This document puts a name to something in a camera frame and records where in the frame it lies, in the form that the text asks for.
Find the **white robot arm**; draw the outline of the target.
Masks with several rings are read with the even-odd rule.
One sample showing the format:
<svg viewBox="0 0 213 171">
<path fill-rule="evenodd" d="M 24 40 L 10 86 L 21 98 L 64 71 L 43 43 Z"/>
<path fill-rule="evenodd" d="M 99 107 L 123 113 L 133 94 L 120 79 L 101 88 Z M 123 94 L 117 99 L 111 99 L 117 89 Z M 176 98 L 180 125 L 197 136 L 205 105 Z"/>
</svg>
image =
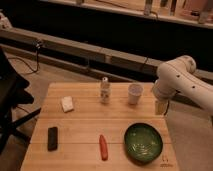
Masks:
<svg viewBox="0 0 213 171">
<path fill-rule="evenodd" d="M 188 55 L 161 63 L 153 94 L 158 100 L 166 101 L 179 91 L 213 116 L 213 85 L 195 77 L 195 70 L 196 62 Z"/>
</svg>

